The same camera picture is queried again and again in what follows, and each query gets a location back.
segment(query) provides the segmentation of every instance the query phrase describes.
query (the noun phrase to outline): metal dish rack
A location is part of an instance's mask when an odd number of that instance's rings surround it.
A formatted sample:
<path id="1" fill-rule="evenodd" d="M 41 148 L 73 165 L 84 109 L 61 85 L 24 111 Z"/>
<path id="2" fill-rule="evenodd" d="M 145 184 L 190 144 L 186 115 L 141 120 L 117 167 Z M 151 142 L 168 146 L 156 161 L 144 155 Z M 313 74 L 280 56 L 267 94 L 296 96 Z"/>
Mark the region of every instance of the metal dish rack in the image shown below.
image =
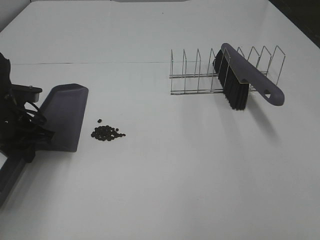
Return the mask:
<path id="1" fill-rule="evenodd" d="M 237 48 L 238 53 L 242 54 L 244 58 L 245 54 L 241 47 Z M 274 80 L 270 79 L 270 69 L 273 65 L 274 58 L 276 55 L 281 54 L 280 61 L 277 61 L 278 65 L 281 65 L 280 70 L 275 75 Z M 256 61 L 253 60 L 253 55 L 256 55 Z M 199 49 L 196 51 L 195 61 L 187 61 L 186 51 L 183 49 L 182 53 L 182 62 L 174 61 L 174 54 L 171 50 L 171 58 L 170 58 L 170 74 L 169 79 L 171 79 L 171 95 L 189 95 L 189 94 L 216 94 L 223 93 L 222 86 L 219 83 L 218 75 L 219 73 L 215 71 L 213 63 L 216 59 L 216 54 L 214 50 L 211 48 L 209 55 L 209 62 L 207 64 L 206 71 L 203 73 L 202 71 L 202 59 L 200 55 Z M 266 46 L 262 47 L 260 53 L 257 49 L 252 46 L 248 57 L 246 58 L 249 62 L 252 63 L 259 71 L 261 71 L 266 77 L 268 77 L 271 81 L 273 81 L 276 85 L 278 85 L 280 74 L 282 68 L 284 66 L 284 62 L 286 59 L 286 54 L 284 51 L 277 45 L 274 48 L 273 54 L 269 51 Z M 261 60 L 266 59 L 265 68 L 261 69 Z M 181 74 L 174 74 L 174 63 L 182 63 L 182 71 L 179 70 Z M 249 92 L 256 91 L 253 86 L 249 86 Z"/>

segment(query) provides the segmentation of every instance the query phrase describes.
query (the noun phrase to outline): white tabletop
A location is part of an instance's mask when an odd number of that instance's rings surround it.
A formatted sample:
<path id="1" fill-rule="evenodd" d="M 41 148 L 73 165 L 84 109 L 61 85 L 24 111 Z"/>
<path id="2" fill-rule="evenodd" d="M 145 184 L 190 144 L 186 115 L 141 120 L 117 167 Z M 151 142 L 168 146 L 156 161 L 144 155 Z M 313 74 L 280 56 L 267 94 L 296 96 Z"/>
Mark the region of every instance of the white tabletop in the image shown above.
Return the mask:
<path id="1" fill-rule="evenodd" d="M 36 2 L 0 33 L 0 52 L 14 63 L 12 82 L 43 88 L 39 104 L 59 84 L 89 88 L 78 151 L 37 153 L 0 209 L 1 240 L 320 238 L 320 51 L 266 1 L 212 2 Z M 141 34 L 139 23 L 155 24 L 155 36 L 169 39 L 170 28 L 161 28 L 158 16 L 152 17 L 154 6 L 177 16 L 193 8 L 190 18 L 202 19 L 204 25 L 229 9 L 249 16 L 241 29 L 240 21 L 234 21 L 239 32 L 235 28 L 218 36 L 203 31 L 197 37 L 201 43 L 192 35 L 184 44 L 143 37 L 140 44 L 138 34 L 117 43 L 114 34 L 113 46 L 101 49 L 99 39 L 96 46 L 81 47 L 86 41 L 80 33 L 92 41 L 90 34 L 107 39 L 107 33 L 98 31 L 104 23 L 113 26 L 113 33 L 128 24 L 126 29 L 136 26 Z M 257 11 L 248 12 L 250 8 Z M 88 16 L 96 12 L 94 29 L 83 27 L 85 9 Z M 124 24 L 120 13 L 128 9 L 135 18 Z M 68 12 L 77 14 L 67 18 Z M 34 14 L 57 16 L 59 27 L 65 25 L 64 40 L 49 34 L 59 29 L 54 22 L 30 24 Z M 236 19 L 230 14 L 226 26 L 232 16 Z M 186 36 L 184 21 L 174 20 Z M 210 26 L 218 28 L 218 23 Z M 227 38 L 232 35 L 238 38 Z M 198 44 L 205 50 L 238 41 L 244 48 L 279 44 L 286 51 L 279 83 L 285 93 L 282 107 L 258 94 L 250 95 L 245 111 L 233 111 L 223 94 L 170 96 L 167 50 L 194 50 Z M 126 137 L 111 142 L 91 138 L 99 118 Z"/>

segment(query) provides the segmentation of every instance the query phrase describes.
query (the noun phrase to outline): black bristles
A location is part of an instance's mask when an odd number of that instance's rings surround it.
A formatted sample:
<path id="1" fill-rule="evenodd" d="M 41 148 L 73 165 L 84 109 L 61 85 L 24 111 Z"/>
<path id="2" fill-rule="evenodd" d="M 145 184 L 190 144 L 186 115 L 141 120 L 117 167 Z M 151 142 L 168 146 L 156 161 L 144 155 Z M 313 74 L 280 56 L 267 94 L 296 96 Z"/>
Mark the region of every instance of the black bristles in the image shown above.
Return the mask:
<path id="1" fill-rule="evenodd" d="M 223 87 L 223 93 L 228 99 L 232 109 L 244 110 L 246 108 L 249 84 L 241 84 L 220 50 L 213 62 L 214 70 Z"/>

